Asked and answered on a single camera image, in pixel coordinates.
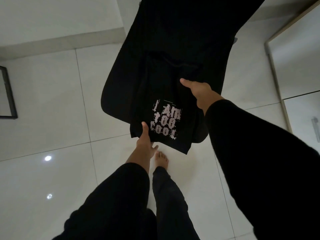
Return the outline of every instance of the black sleeve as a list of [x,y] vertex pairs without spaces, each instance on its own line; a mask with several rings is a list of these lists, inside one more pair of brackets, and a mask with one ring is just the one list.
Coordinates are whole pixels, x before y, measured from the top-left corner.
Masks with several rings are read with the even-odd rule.
[[212,104],[205,119],[230,194],[256,237],[318,234],[318,152],[228,100]]
[[63,233],[53,240],[139,239],[149,188],[142,166],[122,165],[70,215]]

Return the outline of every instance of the right hand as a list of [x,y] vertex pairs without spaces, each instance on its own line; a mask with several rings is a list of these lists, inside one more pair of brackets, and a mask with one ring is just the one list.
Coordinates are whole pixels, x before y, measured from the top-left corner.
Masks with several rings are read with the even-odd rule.
[[191,89],[193,96],[197,99],[198,108],[202,109],[204,114],[206,114],[211,104],[224,99],[218,93],[212,91],[208,83],[189,81],[183,78],[180,79],[180,82],[183,86]]

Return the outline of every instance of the person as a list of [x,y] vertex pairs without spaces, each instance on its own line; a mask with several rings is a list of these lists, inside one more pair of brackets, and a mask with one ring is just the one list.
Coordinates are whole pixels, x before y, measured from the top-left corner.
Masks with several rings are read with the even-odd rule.
[[[207,83],[180,82],[191,89],[205,114],[230,194],[255,236],[316,238],[318,152],[286,130],[238,108]],[[166,171],[167,157],[153,147],[146,123],[142,127],[126,163],[97,186],[54,239],[199,239],[187,203]],[[154,154],[156,216],[147,209]]]

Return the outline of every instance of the graphic print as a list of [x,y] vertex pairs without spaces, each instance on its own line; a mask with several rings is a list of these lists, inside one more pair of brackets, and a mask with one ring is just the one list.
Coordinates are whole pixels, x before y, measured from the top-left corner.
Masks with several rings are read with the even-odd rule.
[[162,108],[159,108],[161,114],[157,111],[157,107],[159,105],[160,100],[157,100],[155,103],[154,108],[152,109],[154,113],[154,121],[150,122],[150,129],[151,131],[154,131],[157,134],[162,133],[164,136],[170,135],[170,138],[176,139],[175,133],[176,130],[175,124],[176,121],[179,121],[181,119],[181,109],[175,108],[174,104],[172,102],[169,102],[167,105],[163,106]]

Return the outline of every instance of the black t-shirt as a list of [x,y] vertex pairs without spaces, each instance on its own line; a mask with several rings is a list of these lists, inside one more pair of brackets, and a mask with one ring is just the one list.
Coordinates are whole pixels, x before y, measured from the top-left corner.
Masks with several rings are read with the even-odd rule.
[[162,142],[186,154],[198,109],[195,97],[180,83],[180,78],[194,80],[199,71],[199,64],[186,64],[159,52],[146,54],[131,107],[131,137],[141,136],[141,122],[145,121],[151,141]]

